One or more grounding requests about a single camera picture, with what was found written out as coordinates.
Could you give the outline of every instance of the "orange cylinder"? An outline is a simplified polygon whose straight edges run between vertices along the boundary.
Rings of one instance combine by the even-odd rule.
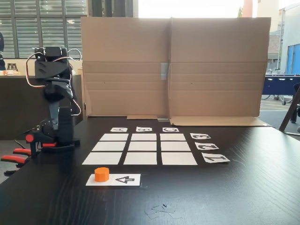
[[[100,167],[95,170],[95,181],[105,182],[109,180],[109,169],[106,167]]]

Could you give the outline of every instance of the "cardboard panel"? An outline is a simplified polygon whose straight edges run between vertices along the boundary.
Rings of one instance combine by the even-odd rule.
[[[165,115],[165,90],[90,90],[93,116]]]
[[[172,63],[171,118],[258,116],[265,68],[266,63]]]
[[[83,69],[89,116],[167,114],[160,63],[88,62]]]
[[[267,126],[256,118],[243,116],[174,116],[170,123],[177,126]]]
[[[259,91],[172,90],[173,116],[253,116]]]
[[[270,18],[172,18],[171,62],[265,62]]]
[[[82,17],[85,62],[168,62],[169,19]]]

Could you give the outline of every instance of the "red clamp handle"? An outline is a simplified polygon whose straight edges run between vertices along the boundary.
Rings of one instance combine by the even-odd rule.
[[[19,163],[19,164],[25,164],[25,158],[22,158],[20,156],[2,156],[1,161],[3,162],[10,162],[10,163]]]
[[[30,149],[15,149],[13,151],[14,154],[19,155],[25,155],[25,156],[31,156],[31,150]]]

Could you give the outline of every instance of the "dark wooden table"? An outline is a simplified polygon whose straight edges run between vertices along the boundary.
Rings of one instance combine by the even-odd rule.
[[[111,173],[140,173],[140,187],[88,187],[97,165],[82,165],[113,127],[170,123],[89,118],[75,128],[81,147],[42,153],[0,185],[1,225],[299,225],[300,142],[272,127],[179,127],[198,163],[194,166],[112,165]],[[189,133],[204,133],[229,163],[208,164]],[[125,157],[128,144],[121,158]],[[144,209],[169,203],[183,215],[150,220]]]

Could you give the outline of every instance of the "desk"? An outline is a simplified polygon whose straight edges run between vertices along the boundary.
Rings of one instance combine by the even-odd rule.
[[[88,118],[75,128],[81,147],[59,155],[41,153],[0,185],[1,225],[299,225],[300,142],[272,127],[178,127],[198,165],[112,165],[110,173],[140,173],[140,187],[85,186],[97,165],[82,165],[113,127],[151,127],[157,120]],[[189,133],[208,134],[230,162],[208,164]],[[169,203],[150,220],[144,210]]]

